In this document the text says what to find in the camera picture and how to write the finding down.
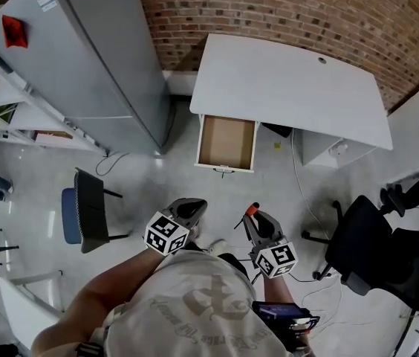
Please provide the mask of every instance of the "gray refrigerator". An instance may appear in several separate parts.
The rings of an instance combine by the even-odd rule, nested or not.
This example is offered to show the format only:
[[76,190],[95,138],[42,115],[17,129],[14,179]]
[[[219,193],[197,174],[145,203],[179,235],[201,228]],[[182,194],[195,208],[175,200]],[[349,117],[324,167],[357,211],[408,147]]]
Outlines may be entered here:
[[[27,48],[6,48],[3,15]],[[106,149],[161,151],[169,94],[140,0],[9,0],[0,57]]]

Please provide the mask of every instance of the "red brick wall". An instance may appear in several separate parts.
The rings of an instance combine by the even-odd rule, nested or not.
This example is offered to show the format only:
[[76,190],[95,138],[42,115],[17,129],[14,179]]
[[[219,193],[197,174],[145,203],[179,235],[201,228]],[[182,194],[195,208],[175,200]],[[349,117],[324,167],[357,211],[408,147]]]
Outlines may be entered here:
[[373,73],[387,109],[419,86],[419,0],[142,0],[161,65],[198,70],[208,33],[307,48]]

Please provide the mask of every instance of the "white t-shirt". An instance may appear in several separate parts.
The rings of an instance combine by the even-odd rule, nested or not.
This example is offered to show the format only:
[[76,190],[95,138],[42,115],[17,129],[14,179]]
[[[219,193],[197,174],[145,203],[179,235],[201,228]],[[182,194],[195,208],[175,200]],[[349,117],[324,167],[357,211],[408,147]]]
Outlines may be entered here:
[[[292,356],[252,311],[255,292],[229,263],[200,251],[167,257],[90,342],[107,356]],[[80,356],[77,344],[43,357]]]

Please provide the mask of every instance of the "open drawer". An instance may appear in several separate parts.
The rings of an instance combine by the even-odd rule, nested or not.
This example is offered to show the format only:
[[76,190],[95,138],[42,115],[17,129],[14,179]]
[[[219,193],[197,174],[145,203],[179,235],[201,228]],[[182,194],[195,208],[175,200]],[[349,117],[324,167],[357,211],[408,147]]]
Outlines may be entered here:
[[254,172],[259,122],[210,115],[200,115],[200,122],[196,166]]

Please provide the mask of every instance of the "drawer handle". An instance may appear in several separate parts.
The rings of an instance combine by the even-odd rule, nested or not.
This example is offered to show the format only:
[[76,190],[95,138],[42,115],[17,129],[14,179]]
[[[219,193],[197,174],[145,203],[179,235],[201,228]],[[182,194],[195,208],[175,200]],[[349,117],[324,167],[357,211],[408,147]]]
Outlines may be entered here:
[[226,171],[226,170],[217,170],[216,168],[213,168],[212,170],[214,170],[215,172],[221,173],[221,178],[224,177],[225,173],[228,174],[228,175],[230,175],[231,173],[234,173],[234,170],[230,170],[229,172]]

